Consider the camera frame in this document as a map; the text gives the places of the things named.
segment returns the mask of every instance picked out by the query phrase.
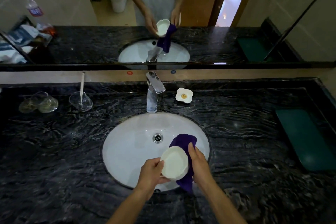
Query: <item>sink drain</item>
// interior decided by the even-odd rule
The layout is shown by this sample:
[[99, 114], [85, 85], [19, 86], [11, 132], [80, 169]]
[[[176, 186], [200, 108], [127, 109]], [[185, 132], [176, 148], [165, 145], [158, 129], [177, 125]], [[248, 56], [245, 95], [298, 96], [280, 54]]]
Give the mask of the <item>sink drain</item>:
[[160, 133], [155, 133], [155, 134], [153, 135], [153, 142], [154, 142], [154, 143], [162, 143], [162, 141], [163, 141], [163, 135], [162, 135], [162, 134], [160, 134]]

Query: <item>white bowl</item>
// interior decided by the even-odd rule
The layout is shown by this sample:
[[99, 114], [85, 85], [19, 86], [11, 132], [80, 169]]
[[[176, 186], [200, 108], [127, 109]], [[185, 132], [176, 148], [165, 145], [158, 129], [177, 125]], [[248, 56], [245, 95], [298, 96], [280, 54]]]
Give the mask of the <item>white bowl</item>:
[[167, 30], [170, 26], [170, 21], [168, 19], [159, 20], [156, 26], [157, 26], [157, 35], [159, 37], [165, 37]]
[[165, 150], [161, 156], [161, 160], [165, 162], [161, 173], [171, 181], [183, 178], [188, 172], [188, 156], [179, 146], [172, 146]]

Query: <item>plastic bottle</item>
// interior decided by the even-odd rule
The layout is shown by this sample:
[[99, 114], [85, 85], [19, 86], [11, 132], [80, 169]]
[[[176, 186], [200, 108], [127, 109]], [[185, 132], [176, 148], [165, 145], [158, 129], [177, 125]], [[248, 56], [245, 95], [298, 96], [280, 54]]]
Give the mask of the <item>plastic bottle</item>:
[[45, 17], [41, 8], [34, 0], [26, 0], [26, 8], [29, 13], [34, 17], [37, 23], [36, 28], [38, 31], [50, 34], [52, 36], [56, 35], [55, 28], [50, 23], [48, 23], [47, 18]]

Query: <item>glass cup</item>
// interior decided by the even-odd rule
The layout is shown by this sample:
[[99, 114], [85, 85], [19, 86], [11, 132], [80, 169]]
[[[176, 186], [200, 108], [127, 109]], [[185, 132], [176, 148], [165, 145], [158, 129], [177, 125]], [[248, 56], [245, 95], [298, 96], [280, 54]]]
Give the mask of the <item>glass cup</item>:
[[23, 100], [19, 105], [19, 111], [22, 113], [30, 113], [38, 109], [42, 113], [53, 112], [58, 108], [57, 99], [49, 96], [44, 91], [33, 94], [30, 98]]
[[92, 100], [83, 92], [82, 102], [80, 91], [76, 91], [69, 97], [69, 102], [72, 104], [78, 111], [86, 112], [90, 110], [93, 106]]

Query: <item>faucet handle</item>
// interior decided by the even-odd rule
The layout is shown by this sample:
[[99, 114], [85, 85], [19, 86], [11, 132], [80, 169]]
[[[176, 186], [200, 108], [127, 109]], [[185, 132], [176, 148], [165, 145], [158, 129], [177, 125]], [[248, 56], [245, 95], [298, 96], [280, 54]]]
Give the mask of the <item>faucet handle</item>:
[[146, 77], [147, 77], [147, 83], [153, 87], [153, 89], [157, 94], [166, 91], [165, 86], [160, 81], [160, 78], [154, 71], [146, 73]]

